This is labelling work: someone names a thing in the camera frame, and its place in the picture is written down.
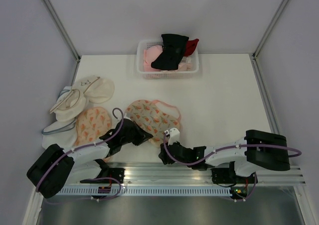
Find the floral mesh laundry bag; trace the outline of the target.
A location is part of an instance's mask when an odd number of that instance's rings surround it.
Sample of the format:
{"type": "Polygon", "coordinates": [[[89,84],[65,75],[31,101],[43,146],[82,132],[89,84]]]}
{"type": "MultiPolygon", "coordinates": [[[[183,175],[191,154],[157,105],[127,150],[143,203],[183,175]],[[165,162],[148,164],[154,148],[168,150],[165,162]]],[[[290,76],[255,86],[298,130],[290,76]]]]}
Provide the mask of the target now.
{"type": "Polygon", "coordinates": [[[182,128],[179,109],[160,100],[134,101],[126,108],[125,114],[153,136],[149,142],[157,147],[162,144],[166,130],[182,128]]]}

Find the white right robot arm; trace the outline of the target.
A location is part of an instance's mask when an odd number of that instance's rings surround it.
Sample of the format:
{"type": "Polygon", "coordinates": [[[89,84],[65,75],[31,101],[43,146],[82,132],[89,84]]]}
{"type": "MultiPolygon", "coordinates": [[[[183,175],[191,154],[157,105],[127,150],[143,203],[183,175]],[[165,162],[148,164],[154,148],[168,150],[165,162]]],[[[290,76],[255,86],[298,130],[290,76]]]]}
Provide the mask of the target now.
{"type": "Polygon", "coordinates": [[[248,130],[244,137],[217,147],[186,148],[177,140],[179,131],[171,129],[160,145],[159,158],[164,165],[182,164],[198,171],[206,171],[227,163],[224,173],[227,183],[238,183],[260,170],[289,171],[291,166],[287,139],[279,134],[248,130]]]}

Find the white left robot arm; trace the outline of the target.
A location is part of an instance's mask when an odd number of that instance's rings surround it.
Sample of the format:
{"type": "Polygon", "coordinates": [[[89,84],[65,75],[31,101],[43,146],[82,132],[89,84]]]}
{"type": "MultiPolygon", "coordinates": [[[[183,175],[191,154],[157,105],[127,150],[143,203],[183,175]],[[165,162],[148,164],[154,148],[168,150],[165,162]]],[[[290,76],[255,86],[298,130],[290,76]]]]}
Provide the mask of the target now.
{"type": "Polygon", "coordinates": [[[140,144],[153,135],[130,119],[122,119],[114,129],[93,142],[69,150],[50,145],[26,173],[35,190],[46,199],[55,196],[67,184],[83,180],[104,183],[109,171],[104,159],[118,153],[123,145],[140,144]]]}

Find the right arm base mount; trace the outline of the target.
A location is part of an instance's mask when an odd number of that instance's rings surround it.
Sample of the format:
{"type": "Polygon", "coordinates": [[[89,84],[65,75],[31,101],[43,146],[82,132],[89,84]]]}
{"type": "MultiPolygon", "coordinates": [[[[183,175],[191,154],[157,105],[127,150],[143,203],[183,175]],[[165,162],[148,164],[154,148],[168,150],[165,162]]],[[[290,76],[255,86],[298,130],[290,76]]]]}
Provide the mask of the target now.
{"type": "Polygon", "coordinates": [[[254,174],[248,177],[242,177],[235,174],[228,168],[212,168],[211,180],[213,184],[218,185],[237,185],[237,184],[253,184],[255,182],[254,174]]]}

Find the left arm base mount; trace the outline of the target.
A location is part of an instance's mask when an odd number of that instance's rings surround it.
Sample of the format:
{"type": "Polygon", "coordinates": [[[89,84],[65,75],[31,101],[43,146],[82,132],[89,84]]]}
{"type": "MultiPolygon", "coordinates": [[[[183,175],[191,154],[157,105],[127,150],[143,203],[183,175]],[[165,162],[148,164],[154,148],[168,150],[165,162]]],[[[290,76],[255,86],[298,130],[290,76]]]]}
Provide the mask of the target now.
{"type": "Polygon", "coordinates": [[[110,184],[116,183],[114,180],[111,180],[111,178],[116,179],[120,183],[123,183],[124,176],[125,176],[124,168],[106,168],[106,169],[102,169],[98,178],[104,178],[100,180],[99,183],[110,185],[110,184]]]}

